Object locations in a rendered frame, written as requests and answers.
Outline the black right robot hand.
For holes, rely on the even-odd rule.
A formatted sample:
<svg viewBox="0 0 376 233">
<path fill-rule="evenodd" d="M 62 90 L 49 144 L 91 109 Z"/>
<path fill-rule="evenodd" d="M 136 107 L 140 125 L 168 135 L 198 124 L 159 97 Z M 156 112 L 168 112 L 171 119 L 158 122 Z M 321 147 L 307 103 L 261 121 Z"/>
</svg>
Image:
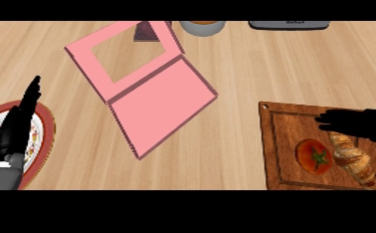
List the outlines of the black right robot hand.
<svg viewBox="0 0 376 233">
<path fill-rule="evenodd" d="M 376 110 L 327 110 L 316 121 L 321 130 L 367 138 L 376 142 Z"/>
</svg>

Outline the red tomato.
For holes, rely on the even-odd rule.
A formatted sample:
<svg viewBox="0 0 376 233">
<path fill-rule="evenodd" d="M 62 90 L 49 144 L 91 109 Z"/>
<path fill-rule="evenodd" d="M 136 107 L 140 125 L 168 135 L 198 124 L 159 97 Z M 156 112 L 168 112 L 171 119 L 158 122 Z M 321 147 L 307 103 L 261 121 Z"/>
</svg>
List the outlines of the red tomato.
<svg viewBox="0 0 376 233">
<path fill-rule="evenodd" d="M 295 147 L 295 158 L 302 169 L 314 174 L 323 174 L 332 166 L 332 154 L 323 143 L 308 138 Z"/>
</svg>

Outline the dark grey flat appliance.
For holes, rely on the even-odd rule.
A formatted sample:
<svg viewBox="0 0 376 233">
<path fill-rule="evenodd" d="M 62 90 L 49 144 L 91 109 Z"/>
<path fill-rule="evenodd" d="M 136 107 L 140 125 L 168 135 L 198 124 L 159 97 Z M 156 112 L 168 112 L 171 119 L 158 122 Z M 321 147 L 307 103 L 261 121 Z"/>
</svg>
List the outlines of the dark grey flat appliance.
<svg viewBox="0 0 376 233">
<path fill-rule="evenodd" d="M 258 30 L 321 30 L 329 21 L 249 21 L 249 27 Z"/>
</svg>

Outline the dark purple wedge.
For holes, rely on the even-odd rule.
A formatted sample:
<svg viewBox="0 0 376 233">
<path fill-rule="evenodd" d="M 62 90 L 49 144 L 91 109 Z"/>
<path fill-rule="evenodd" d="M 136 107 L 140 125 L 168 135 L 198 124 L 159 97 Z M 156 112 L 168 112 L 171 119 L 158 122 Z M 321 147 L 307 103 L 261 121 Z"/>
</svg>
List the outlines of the dark purple wedge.
<svg viewBox="0 0 376 233">
<path fill-rule="evenodd" d="M 143 21 L 137 25 L 134 41 L 136 42 L 156 42 L 159 40 L 152 25 L 147 21 Z"/>
</svg>

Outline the golden brown croissant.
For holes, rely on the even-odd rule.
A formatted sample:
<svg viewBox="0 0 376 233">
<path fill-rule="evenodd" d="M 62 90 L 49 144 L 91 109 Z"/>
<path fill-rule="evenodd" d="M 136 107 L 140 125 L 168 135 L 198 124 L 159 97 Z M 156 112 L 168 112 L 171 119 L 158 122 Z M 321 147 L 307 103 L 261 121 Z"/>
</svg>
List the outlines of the golden brown croissant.
<svg viewBox="0 0 376 233">
<path fill-rule="evenodd" d="M 329 139 L 335 147 L 333 159 L 336 165 L 346 171 L 360 186 L 370 189 L 376 185 L 370 155 L 354 145 L 345 134 L 332 131 Z"/>
</svg>

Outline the red-rimmed patterned plate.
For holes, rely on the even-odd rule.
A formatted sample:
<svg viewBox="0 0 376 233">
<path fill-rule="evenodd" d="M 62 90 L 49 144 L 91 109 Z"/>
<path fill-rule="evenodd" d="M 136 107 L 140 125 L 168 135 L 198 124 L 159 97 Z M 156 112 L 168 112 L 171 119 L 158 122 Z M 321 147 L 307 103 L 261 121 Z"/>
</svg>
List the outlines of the red-rimmed patterned plate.
<svg viewBox="0 0 376 233">
<path fill-rule="evenodd" d="M 56 124 L 52 111 L 41 103 L 37 103 L 24 156 L 24 176 L 18 189 L 24 189 L 29 185 L 44 166 L 53 148 L 55 134 Z M 7 161 L 0 161 L 0 167 L 9 166 Z"/>
</svg>

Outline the pink cardboard box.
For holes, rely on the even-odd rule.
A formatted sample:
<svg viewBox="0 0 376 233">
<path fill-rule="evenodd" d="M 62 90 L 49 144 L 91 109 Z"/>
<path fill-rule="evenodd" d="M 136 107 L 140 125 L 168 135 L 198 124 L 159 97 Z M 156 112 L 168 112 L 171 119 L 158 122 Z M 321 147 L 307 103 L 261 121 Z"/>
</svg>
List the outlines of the pink cardboard box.
<svg viewBox="0 0 376 233">
<path fill-rule="evenodd" d="M 217 99 L 217 91 L 184 56 L 171 24 L 153 21 L 165 52 L 134 72 L 113 81 L 93 47 L 137 23 L 118 21 L 65 50 L 108 105 L 136 158 L 143 158 Z"/>
</svg>

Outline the grey bowl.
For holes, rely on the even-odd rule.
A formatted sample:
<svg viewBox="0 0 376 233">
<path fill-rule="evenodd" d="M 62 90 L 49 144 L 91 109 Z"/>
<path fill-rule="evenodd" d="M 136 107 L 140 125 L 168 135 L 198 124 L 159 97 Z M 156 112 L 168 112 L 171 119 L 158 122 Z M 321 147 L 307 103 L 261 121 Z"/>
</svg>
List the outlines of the grey bowl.
<svg viewBox="0 0 376 233">
<path fill-rule="evenodd" d="M 195 36 L 208 37 L 217 34 L 223 27 L 224 21 L 215 21 L 211 24 L 198 24 L 192 21 L 181 21 L 183 29 Z"/>
</svg>

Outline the brown wooden cutting board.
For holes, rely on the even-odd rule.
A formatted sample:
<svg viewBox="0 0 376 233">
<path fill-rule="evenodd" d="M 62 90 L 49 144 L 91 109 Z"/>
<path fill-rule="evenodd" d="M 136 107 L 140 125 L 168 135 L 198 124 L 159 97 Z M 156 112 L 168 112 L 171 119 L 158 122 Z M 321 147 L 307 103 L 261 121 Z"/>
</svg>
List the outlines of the brown wooden cutting board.
<svg viewBox="0 0 376 233">
<path fill-rule="evenodd" d="M 295 150 L 307 139 L 321 142 L 329 152 L 335 152 L 329 134 L 318 129 L 314 120 L 329 107 L 258 103 L 262 139 L 264 169 L 267 189 L 336 189 L 361 190 L 360 184 L 345 170 L 332 164 L 323 174 L 311 174 L 299 165 Z"/>
</svg>

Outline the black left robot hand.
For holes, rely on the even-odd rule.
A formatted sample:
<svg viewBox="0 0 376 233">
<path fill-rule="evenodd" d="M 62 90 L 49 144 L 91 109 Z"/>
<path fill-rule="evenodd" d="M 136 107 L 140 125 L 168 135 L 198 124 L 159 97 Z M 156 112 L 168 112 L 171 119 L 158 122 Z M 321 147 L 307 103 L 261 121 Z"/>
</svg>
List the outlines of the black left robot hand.
<svg viewBox="0 0 376 233">
<path fill-rule="evenodd" d="M 7 161 L 15 153 L 25 154 L 29 139 L 31 119 L 41 96 L 37 76 L 27 88 L 22 101 L 6 114 L 0 125 L 0 161 Z"/>
</svg>

